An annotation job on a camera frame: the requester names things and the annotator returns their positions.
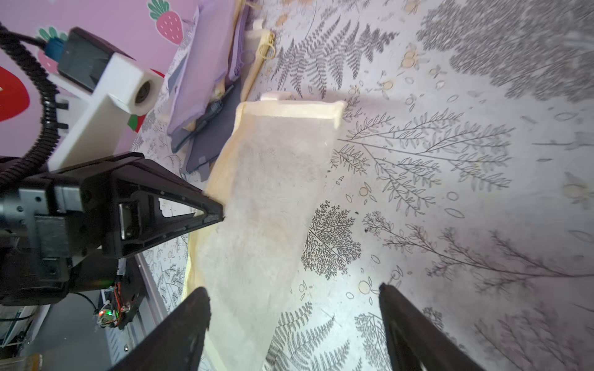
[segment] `fern print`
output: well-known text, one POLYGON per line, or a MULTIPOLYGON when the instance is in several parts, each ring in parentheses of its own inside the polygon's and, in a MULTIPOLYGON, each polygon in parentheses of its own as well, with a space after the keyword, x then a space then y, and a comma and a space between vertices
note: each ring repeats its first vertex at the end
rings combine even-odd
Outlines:
POLYGON ((362 369, 363 369, 363 362, 362 362, 361 358, 359 358, 359 361, 357 362, 357 366, 355 366, 353 371, 361 371, 362 369))
POLYGON ((338 371, 345 365, 346 356, 349 354, 349 341, 331 352, 314 357, 311 362, 311 371, 338 371))
POLYGON ((438 174, 443 165, 459 174, 458 182, 469 182, 473 191, 509 187, 511 180, 497 169, 511 159, 507 138, 513 128, 462 123, 462 115, 447 109, 432 116, 426 112, 401 125, 387 113, 366 117, 348 130, 346 138, 338 139, 344 144, 334 150, 331 165, 353 174, 374 166, 388 202, 394 201, 406 216, 422 215, 423 208, 435 204, 435 197, 425 191, 441 185, 438 174))
POLYGON ((457 72, 489 76, 491 85, 507 88, 509 99, 530 94, 576 103, 594 98, 591 1, 439 3, 416 36, 425 50, 450 51, 457 72))
POLYGON ((302 83, 307 77, 320 92, 323 99, 328 89, 328 73, 340 89, 343 81, 344 65, 348 65, 353 78, 359 74, 363 56, 373 62, 374 52, 383 53, 384 46, 394 40, 397 33, 384 32, 376 28, 373 32, 368 24, 359 34, 359 23, 351 30, 350 21, 338 30, 340 17, 324 31, 326 21, 299 43, 293 39, 285 49, 281 47, 276 69, 271 78, 278 75, 278 90, 286 80, 303 97, 302 83))
POLYGON ((370 2, 371 0, 337 0, 336 5, 346 11, 356 9, 357 12, 361 12, 369 6, 370 2))
POLYGON ((305 369, 308 367, 314 350, 320 346, 322 340, 328 336, 333 325, 334 317, 325 324, 314 329, 292 333, 288 340, 289 361, 298 369, 305 369))
POLYGON ((315 354, 322 341, 328 337, 334 317, 313 329, 305 329, 303 327, 309 322, 311 311, 312 305, 307 302, 299 310, 280 315, 266 355, 265 370, 342 370, 349 354, 349 342, 331 352, 315 354))
POLYGON ((363 313, 355 317, 355 326, 363 338, 363 348, 369 365, 378 371, 391 370, 383 320, 373 313, 363 313))
POLYGON ((361 244, 351 238, 351 227, 355 222, 349 218, 349 210, 340 206, 330 207, 325 201, 315 210, 301 262, 305 269, 315 271, 326 279, 336 276, 338 271, 347 273, 347 265, 361 257, 361 244))

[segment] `red strawberry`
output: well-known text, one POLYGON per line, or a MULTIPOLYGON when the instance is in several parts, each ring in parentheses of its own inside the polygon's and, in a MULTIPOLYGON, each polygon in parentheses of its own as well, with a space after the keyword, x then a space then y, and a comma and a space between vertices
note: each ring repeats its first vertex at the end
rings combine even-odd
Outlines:
POLYGON ((157 21, 157 31, 172 43, 179 45, 184 39, 182 20, 178 14, 169 10, 169 3, 164 0, 152 0, 147 4, 150 17, 157 21))
POLYGON ((29 93, 15 75, 0 67, 0 121, 17 116, 29 107, 29 93))

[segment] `pink strawberry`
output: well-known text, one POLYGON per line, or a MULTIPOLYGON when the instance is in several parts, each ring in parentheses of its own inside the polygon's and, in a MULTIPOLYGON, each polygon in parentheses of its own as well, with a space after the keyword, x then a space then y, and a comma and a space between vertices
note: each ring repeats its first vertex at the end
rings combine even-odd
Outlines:
POLYGON ((45 55, 43 50, 39 50, 37 52, 37 59, 39 63, 47 70, 50 74, 57 74, 58 73, 58 63, 45 55))
POLYGON ((150 17, 157 21, 157 31, 172 43, 179 45, 184 39, 184 29, 179 15, 169 10, 169 3, 164 0, 152 0, 147 4, 150 17))

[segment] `folded cloth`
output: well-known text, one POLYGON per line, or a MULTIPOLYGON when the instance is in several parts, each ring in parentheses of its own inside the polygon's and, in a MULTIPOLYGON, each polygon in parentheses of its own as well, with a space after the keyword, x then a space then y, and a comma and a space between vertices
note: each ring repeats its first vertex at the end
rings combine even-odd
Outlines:
POLYGON ((204 129, 204 127, 208 125, 208 123, 216 115, 218 115, 219 112, 221 112, 221 110, 223 109, 223 105, 223 99, 218 99, 213 102, 210 102, 208 104, 208 107, 206 108, 206 112, 204 112, 204 114, 196 120, 196 126, 194 130, 187 130, 186 128, 177 128, 177 130, 171 134, 171 152, 177 153, 184 146, 184 144, 186 144, 191 139, 192 136, 204 129))
POLYGON ((204 114, 215 84, 227 75, 235 8, 235 0, 201 1, 200 19, 173 95, 168 135, 204 114))
POLYGON ((169 89, 169 96, 171 96, 171 94, 175 95, 175 93, 177 93, 178 78, 179 78, 180 74, 182 73, 182 70, 184 69, 185 60, 187 57, 188 56, 186 55, 186 56, 184 56, 184 58, 182 58, 179 65, 175 68, 175 71, 171 74, 171 76, 169 76, 169 79, 167 80, 167 88, 169 89))
POLYGON ((199 170, 202 181, 208 179, 210 163, 214 162, 233 132, 235 110, 241 97, 241 81, 223 97, 223 108, 200 132, 190 139, 184 169, 187 173, 199 170))
POLYGON ((229 81, 235 81, 239 78, 242 67, 245 65, 243 62, 244 53, 244 33, 245 23, 248 19, 249 6, 244 5, 239 14, 237 25, 235 26, 235 35, 233 37, 233 49, 229 56, 229 75, 227 79, 229 81))

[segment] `blue connector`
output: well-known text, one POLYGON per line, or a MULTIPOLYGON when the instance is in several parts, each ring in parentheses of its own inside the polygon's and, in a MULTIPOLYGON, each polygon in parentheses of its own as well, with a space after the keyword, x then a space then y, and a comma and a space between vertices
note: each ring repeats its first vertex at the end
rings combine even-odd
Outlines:
POLYGON ((44 53, 48 58, 53 59, 56 62, 60 62, 62 59, 62 53, 64 53, 64 46, 66 42, 62 39, 57 37, 52 37, 49 39, 47 46, 44 49, 44 53))

